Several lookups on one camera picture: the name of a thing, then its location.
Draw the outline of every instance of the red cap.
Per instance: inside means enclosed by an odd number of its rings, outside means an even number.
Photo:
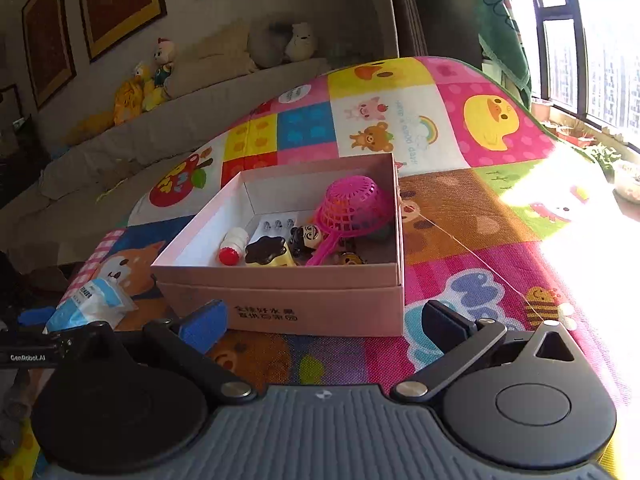
[[[223,247],[218,251],[218,259],[221,263],[232,267],[240,261],[240,254],[236,253],[231,247]]]

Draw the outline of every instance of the pink plastic basket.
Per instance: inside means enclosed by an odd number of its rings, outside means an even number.
[[[340,238],[370,235],[388,224],[393,215],[393,200],[368,176],[336,180],[327,188],[316,211],[316,225],[328,237],[306,264],[320,265]]]

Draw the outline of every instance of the metal screw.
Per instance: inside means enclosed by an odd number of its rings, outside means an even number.
[[[428,391],[429,389],[418,381],[405,381],[396,384],[396,392],[405,397],[421,397]]]
[[[232,399],[241,399],[251,394],[252,388],[247,383],[240,381],[234,383],[224,383],[220,387],[220,392],[225,397],[231,397]]]

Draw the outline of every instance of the foam play mat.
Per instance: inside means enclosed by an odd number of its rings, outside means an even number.
[[[110,233],[73,282],[116,276],[139,309],[130,330],[169,312],[150,264],[239,171],[392,152],[404,229],[404,336],[321,338],[227,332],[211,359],[267,383],[379,383],[385,391],[440,356],[420,310],[438,299],[471,319],[571,332],[618,408],[604,456],[634,478],[634,409],[626,311],[634,276],[613,269],[604,235],[623,228],[597,164],[547,133],[507,92],[451,59],[391,59],[316,78],[262,104],[192,153]],[[250,316],[254,313],[230,313]]]

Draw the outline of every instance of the pink cardboard box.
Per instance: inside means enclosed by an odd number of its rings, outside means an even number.
[[[262,215],[279,212],[311,215],[329,184],[354,174],[370,176],[396,202],[393,234],[375,246],[376,257],[368,264],[225,267],[218,261],[220,243],[232,227],[255,226]],[[178,316],[218,299],[229,309],[229,328],[236,330],[324,336],[402,335],[402,224],[393,156],[359,155],[241,171],[151,267]]]

